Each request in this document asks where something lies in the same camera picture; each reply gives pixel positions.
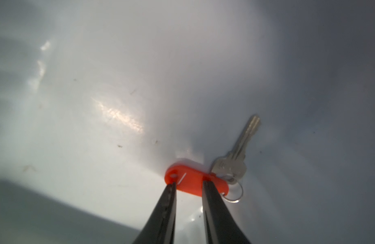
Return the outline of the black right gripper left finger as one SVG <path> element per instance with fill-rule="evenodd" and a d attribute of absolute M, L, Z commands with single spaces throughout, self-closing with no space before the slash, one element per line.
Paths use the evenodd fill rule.
<path fill-rule="evenodd" d="M 172 244 L 175 237 L 176 183 L 165 187 L 135 244 Z"/>

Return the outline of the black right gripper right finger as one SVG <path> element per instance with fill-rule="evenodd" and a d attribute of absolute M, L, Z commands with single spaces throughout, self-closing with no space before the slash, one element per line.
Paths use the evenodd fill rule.
<path fill-rule="evenodd" d="M 239 229 L 215 184 L 204 181 L 202 203 L 206 242 L 208 244 L 249 244 Z"/>

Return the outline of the key with red tag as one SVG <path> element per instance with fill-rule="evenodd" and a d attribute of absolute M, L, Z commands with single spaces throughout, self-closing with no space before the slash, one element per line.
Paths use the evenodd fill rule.
<path fill-rule="evenodd" d="M 240 202 L 244 194 L 243 187 L 240 188 L 240 197 L 233 200 L 227 197 L 229 186 L 235 184 L 241 185 L 240 180 L 247 171 L 245 164 L 246 149 L 260 125 L 261 119 L 259 115 L 252 115 L 248 119 L 233 149 L 226 155 L 216 158 L 210 172 L 202 172 L 187 165 L 176 163 L 167 169 L 164 176 L 165 183 L 167 185 L 175 183 L 177 190 L 201 197 L 203 181 L 211 181 L 215 184 L 215 187 L 225 201 L 229 203 Z"/>

